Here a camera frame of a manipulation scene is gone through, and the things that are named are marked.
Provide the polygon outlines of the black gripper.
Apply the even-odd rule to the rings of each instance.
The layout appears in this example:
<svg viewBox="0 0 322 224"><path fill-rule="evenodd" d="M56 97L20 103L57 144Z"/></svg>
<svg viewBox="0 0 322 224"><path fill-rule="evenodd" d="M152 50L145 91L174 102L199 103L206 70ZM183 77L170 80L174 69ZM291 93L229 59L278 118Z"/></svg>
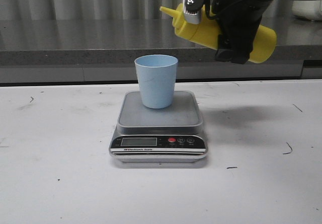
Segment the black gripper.
<svg viewBox="0 0 322 224"><path fill-rule="evenodd" d="M183 14L190 24L201 22L204 5L208 28L215 28L218 49L215 59L245 64L253 50L253 42L262 15L273 0L183 0Z"/></svg>

